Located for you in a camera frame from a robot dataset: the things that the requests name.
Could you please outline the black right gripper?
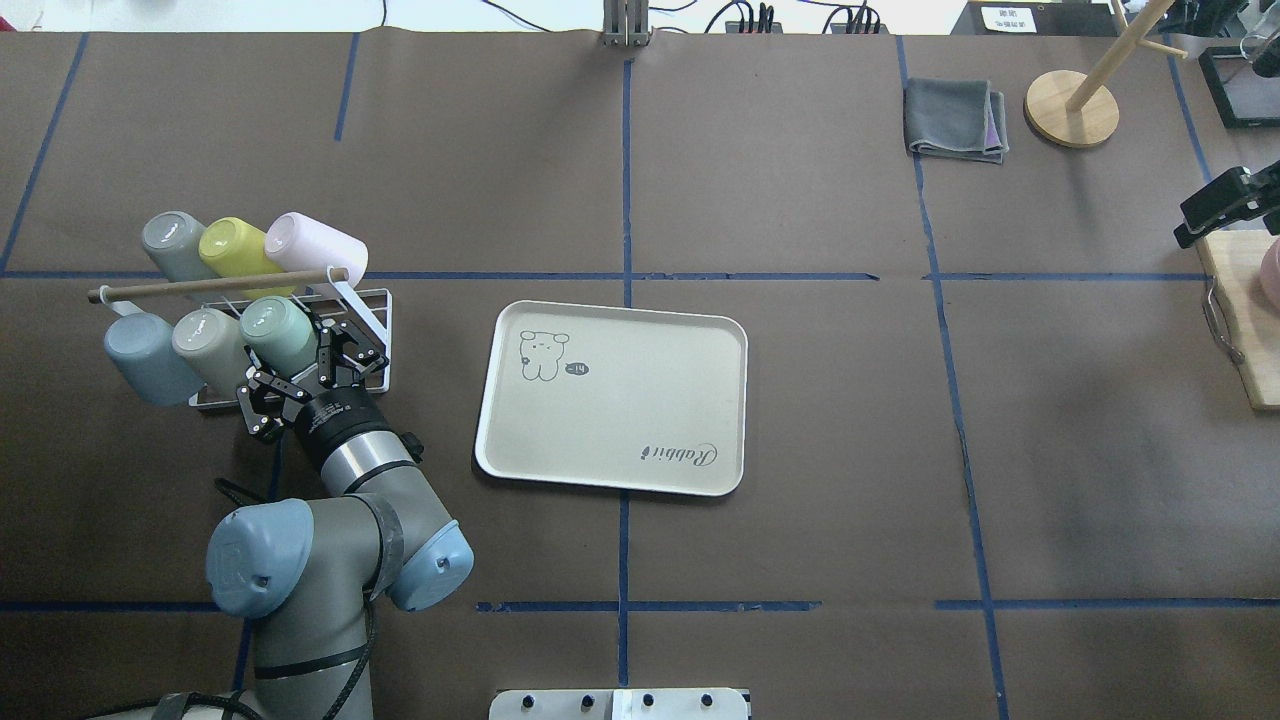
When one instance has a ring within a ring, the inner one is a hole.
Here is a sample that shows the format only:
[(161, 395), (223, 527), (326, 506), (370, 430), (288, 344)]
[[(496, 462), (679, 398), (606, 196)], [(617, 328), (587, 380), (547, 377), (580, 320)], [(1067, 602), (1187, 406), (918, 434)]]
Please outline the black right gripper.
[(1279, 234), (1279, 165), (1252, 172), (1233, 167), (1208, 182), (1180, 204), (1184, 222), (1174, 236), (1181, 249), (1189, 249), (1208, 233), (1262, 218), (1271, 236)]

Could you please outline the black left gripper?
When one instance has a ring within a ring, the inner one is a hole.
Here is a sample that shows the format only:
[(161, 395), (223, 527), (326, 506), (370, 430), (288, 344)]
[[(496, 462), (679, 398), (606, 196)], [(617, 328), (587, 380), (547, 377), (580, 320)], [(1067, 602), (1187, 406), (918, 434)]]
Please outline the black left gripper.
[(247, 432), (275, 443), (289, 428), (310, 462), (325, 462), (344, 442), (387, 429), (369, 391), (390, 388), (390, 350), (352, 320), (323, 318), (317, 324), (319, 396), (301, 402), (301, 387), (251, 366), (236, 397)]

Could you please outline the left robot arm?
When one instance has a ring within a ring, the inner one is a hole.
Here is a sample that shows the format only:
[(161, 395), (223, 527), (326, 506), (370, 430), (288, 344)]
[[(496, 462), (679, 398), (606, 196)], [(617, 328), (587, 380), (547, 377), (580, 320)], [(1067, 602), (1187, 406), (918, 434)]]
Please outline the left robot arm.
[(349, 322), (315, 325), (316, 359), (285, 378), (252, 366), (239, 388), (252, 433), (289, 428), (328, 497), (244, 505), (209, 541), (215, 605), (252, 625), (251, 687), (178, 692), (99, 711), (101, 719), (370, 719), (374, 601), (417, 612), (454, 592), (474, 552), (364, 386), (385, 365)]

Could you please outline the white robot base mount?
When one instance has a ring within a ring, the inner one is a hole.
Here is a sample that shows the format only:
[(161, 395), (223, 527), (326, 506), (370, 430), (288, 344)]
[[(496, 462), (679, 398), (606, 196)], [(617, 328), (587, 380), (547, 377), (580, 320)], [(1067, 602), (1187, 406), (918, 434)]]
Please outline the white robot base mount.
[(748, 691), (730, 687), (502, 691), (489, 719), (750, 719)]

